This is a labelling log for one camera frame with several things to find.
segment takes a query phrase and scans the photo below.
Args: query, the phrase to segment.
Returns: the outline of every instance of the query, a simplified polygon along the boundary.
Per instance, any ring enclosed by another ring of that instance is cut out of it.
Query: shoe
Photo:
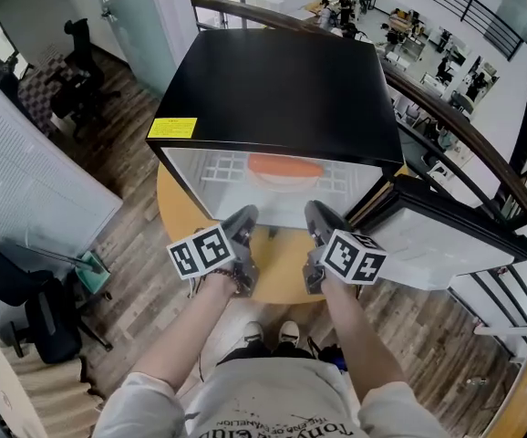
[[[278,342],[290,342],[294,344],[294,347],[298,346],[298,340],[300,340],[300,328],[293,321],[286,321],[280,328],[278,335]]]
[[[245,342],[245,345],[247,345],[255,340],[264,341],[264,330],[259,323],[250,321],[245,325],[245,328],[243,328],[243,341]]]

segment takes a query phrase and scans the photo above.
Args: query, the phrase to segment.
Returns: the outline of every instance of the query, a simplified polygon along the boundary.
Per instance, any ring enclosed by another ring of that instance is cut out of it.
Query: railing
[[[522,44],[517,32],[478,0],[433,0],[472,26],[508,60]]]
[[[251,5],[225,0],[191,0],[191,2],[193,5],[198,7],[215,10],[229,15],[239,16],[272,28],[305,31],[323,34],[327,37],[333,37],[333,35],[323,29],[320,29],[318,26],[311,25],[290,16],[282,15]],[[472,125],[469,124],[466,118],[453,109],[449,104],[443,102],[440,98],[433,97],[422,85],[409,78],[405,73],[401,72],[397,68],[394,68],[390,63],[387,63],[386,60],[382,60],[381,65],[388,85],[400,92],[409,100],[418,104],[431,117],[433,117],[440,126],[443,126],[448,131],[456,135],[456,137],[462,141],[462,143],[464,143],[464,145],[468,147],[476,156],[478,156],[479,159],[489,168],[489,170],[500,180],[504,189],[507,191],[507,193],[511,194],[513,201],[517,203],[521,209],[521,212],[527,215],[527,188],[521,180],[521,177],[519,177],[519,175],[492,147],[492,145],[474,127],[472,127]],[[454,164],[451,159],[449,159],[444,153],[437,149],[431,143],[431,141],[424,138],[414,129],[411,129],[402,122],[399,122],[398,126],[399,129],[405,132],[413,141],[419,143],[428,151],[430,151],[440,162],[442,162],[452,173],[454,173],[459,180],[462,180],[465,185],[480,199],[482,202],[482,210],[484,210],[491,219],[501,224],[504,228],[507,228],[505,216],[501,213],[501,210],[498,208],[497,204],[490,200],[476,185],[476,183],[458,166],[456,166],[456,164]],[[434,190],[440,193],[440,195],[443,195],[447,198],[452,198],[450,193],[448,193],[448,191],[446,191],[439,183],[435,182],[426,173],[423,173],[417,164],[409,162],[408,167],[416,175],[426,181]],[[524,286],[522,287],[522,290],[527,297],[527,286],[522,282],[517,270],[512,265],[506,267],[509,273],[515,278],[517,283]],[[495,268],[485,272],[488,272],[492,279],[496,281],[495,277],[498,277],[497,272],[503,270],[504,268]],[[482,281],[479,274],[472,274],[471,276],[473,280],[479,283],[480,287],[485,290],[487,294],[489,294],[489,297],[491,297],[492,301],[496,300],[499,302],[497,303],[498,308],[504,313],[505,317],[512,323],[512,325],[519,326],[515,318],[512,316],[510,310],[508,310],[497,298],[496,294],[484,284],[484,281]],[[497,282],[497,284],[499,285],[499,290],[503,291],[506,297],[512,302],[511,291],[502,283],[502,281]],[[462,305],[469,309],[468,304],[461,300],[460,296],[458,296],[456,292],[450,292],[453,293],[455,298],[460,303],[462,303]],[[521,313],[521,306],[519,305],[519,302],[516,300],[515,302],[516,303],[513,303],[515,309]],[[523,315],[522,319],[527,326],[527,315]]]

